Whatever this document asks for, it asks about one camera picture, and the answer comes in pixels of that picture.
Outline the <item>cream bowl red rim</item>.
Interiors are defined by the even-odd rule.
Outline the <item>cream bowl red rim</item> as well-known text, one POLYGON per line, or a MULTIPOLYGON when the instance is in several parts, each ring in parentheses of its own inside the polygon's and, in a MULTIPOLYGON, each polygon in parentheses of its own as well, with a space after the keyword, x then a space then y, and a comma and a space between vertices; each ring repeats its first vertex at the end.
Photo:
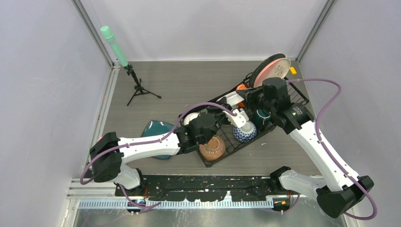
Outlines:
POLYGON ((184 117, 183 120, 183 125, 188 125, 189 122, 199 116, 200 113, 194 112, 194 113, 189 113, 187 116, 184 117))

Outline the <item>pink cream plate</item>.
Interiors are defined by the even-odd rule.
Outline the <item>pink cream plate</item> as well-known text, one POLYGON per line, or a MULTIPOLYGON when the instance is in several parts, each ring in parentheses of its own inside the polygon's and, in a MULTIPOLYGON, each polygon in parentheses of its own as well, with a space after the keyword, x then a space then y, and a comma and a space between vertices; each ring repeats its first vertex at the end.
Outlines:
POLYGON ((254 86, 260 87, 262 82, 268 78, 281 78, 283 79, 291 67, 291 60, 288 58, 281 58, 274 60, 269 65, 267 65, 257 76, 254 86))

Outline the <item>brown speckled bowl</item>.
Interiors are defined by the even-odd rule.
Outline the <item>brown speckled bowl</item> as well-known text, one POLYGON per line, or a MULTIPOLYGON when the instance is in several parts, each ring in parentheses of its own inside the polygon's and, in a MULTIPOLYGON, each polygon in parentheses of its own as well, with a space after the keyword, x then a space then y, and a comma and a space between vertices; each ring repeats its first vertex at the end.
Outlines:
POLYGON ((213 162, 224 155, 226 145, 220 136, 214 136, 208 143, 199 145, 199 151, 206 161, 213 162))

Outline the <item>dark green mug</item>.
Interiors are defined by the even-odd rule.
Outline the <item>dark green mug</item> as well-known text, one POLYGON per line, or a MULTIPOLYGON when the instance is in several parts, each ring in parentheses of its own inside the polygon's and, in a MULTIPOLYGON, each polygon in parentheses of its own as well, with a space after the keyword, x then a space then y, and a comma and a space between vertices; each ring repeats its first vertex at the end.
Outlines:
POLYGON ((258 131, 263 131, 270 123, 270 113, 262 109, 258 109, 252 116, 252 122, 258 131))

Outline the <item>orange mug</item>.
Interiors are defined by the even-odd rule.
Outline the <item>orange mug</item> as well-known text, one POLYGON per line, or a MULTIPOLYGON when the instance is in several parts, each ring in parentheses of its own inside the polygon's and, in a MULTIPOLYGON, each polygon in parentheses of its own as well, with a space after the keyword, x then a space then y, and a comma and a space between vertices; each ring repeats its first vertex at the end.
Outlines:
MULTIPOLYGON (((246 84, 240 84, 236 87, 236 90, 243 90, 243 89, 248 89, 249 86, 246 84)), ((236 104, 239 108, 244 108, 246 104, 246 100, 244 99, 243 101, 239 102, 238 104, 236 104)))

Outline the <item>black wire dish rack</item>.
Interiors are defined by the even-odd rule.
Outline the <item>black wire dish rack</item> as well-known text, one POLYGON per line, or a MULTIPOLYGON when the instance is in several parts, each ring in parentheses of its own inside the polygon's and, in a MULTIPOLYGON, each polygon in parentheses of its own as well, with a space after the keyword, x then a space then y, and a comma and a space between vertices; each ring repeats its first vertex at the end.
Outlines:
MULTIPOLYGON (((223 93, 223 94, 221 94, 221 95, 209 100, 208 102, 216 103, 216 100, 218 98, 220 98, 220 97, 222 97, 224 95, 227 95, 228 93, 233 92, 233 91, 235 91, 235 88, 234 88, 234 90, 227 91, 227 92, 225 92, 225 93, 223 93)), ((209 109, 209 107, 206 107, 205 105, 203 105, 203 106, 200 106, 200 107, 197 107, 197 108, 191 110, 189 113, 200 112, 200 111, 203 111, 203 110, 205 110, 207 108, 209 109)), ((253 116, 253 113, 251 113, 250 110, 247 107, 244 107, 243 109, 245 110, 246 114, 249 117, 253 116)), ((180 121, 180 125, 181 126, 184 126, 183 125, 183 120, 184 120, 184 118, 180 121)), ((276 125, 274 125, 273 123, 270 122, 268 124, 268 126, 263 131, 257 131, 257 135, 251 141, 249 141, 247 143, 239 142, 234 138, 234 136, 233 136, 233 127, 234 126, 232 124, 230 124, 230 122, 229 122, 228 125, 222 125, 221 128, 218 130, 217 134, 215 135, 215 136, 220 136, 223 139, 223 141, 225 142, 225 145, 226 145, 226 151, 225 151, 224 155, 221 158, 217 159, 216 161, 213 161, 213 162, 206 161, 201 156, 200 151, 199 151, 199 147, 197 147, 196 150, 194 150, 194 149, 192 150, 192 151, 196 151, 198 153, 198 155, 199 155, 200 159, 202 160, 202 162, 204 163, 205 167, 212 167, 214 164, 218 163, 219 161, 227 158, 228 156, 236 153, 237 151, 240 151, 241 149, 243 149, 246 146, 250 145, 252 142, 255 142, 257 139, 259 139, 259 138, 263 137, 264 135, 266 135, 266 134, 270 133, 271 131, 273 131, 276 128, 276 125)))

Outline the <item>blue white patterned bowl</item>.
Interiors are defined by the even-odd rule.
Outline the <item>blue white patterned bowl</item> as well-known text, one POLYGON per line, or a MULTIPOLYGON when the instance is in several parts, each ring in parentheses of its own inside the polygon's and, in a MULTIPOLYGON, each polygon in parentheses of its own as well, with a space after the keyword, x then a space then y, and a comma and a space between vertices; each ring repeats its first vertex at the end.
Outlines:
POLYGON ((247 121, 241 128, 233 127, 234 138, 242 143, 251 141, 257 135, 257 129, 253 122, 247 121))

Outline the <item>teal square plate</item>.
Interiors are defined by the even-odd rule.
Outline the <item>teal square plate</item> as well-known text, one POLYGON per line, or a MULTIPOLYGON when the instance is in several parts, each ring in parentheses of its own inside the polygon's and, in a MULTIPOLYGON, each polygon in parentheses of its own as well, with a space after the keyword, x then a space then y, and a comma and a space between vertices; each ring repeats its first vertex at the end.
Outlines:
POLYGON ((167 122, 151 120, 143 130, 141 137, 156 136, 166 134, 173 128, 173 125, 167 122))

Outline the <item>blue floral plate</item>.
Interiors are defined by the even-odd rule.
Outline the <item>blue floral plate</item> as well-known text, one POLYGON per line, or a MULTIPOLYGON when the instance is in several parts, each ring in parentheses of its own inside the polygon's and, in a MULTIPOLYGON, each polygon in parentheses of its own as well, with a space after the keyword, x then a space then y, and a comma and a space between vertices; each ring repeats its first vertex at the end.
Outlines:
POLYGON ((285 58, 286 56, 282 53, 277 53, 274 54, 270 57, 268 57, 267 59, 265 59, 264 61, 262 61, 257 67, 256 69, 251 73, 249 81, 248 81, 248 86, 250 88, 253 88, 255 80, 257 78, 257 76, 259 75, 259 73, 267 66, 269 65, 271 62, 273 62, 274 60, 277 59, 281 59, 281 58, 285 58))

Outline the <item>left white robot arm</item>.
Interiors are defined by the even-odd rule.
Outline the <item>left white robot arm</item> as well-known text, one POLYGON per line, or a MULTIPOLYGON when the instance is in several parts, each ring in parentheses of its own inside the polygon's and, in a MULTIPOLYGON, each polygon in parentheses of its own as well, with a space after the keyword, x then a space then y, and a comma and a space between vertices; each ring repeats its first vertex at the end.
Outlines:
POLYGON ((140 172, 128 167, 127 163, 147 157, 190 153, 212 139, 221 126, 220 120, 228 120, 237 127, 245 123, 239 110, 205 102, 187 109, 166 133, 140 138, 123 138, 115 132, 106 133, 89 150, 90 162, 84 168, 80 183, 115 182, 132 195, 139 196, 145 190, 145 183, 140 172))

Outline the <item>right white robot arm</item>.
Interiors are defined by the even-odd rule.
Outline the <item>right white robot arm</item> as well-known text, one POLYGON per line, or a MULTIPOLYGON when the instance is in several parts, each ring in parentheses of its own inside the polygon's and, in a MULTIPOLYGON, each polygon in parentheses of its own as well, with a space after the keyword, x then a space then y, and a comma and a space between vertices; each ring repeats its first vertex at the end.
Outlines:
POLYGON ((348 214, 348 210, 367 198, 373 208, 366 220, 377 215, 377 205, 369 194, 373 180, 354 171, 335 151, 319 129, 320 117, 314 117, 301 103, 293 103, 287 89, 288 81, 269 78, 262 86, 238 90, 238 95, 253 111, 270 113, 271 122, 280 127, 307 153, 323 176, 322 181, 281 167, 271 174, 270 189, 276 194, 286 190, 301 193, 317 201, 332 218, 348 214))

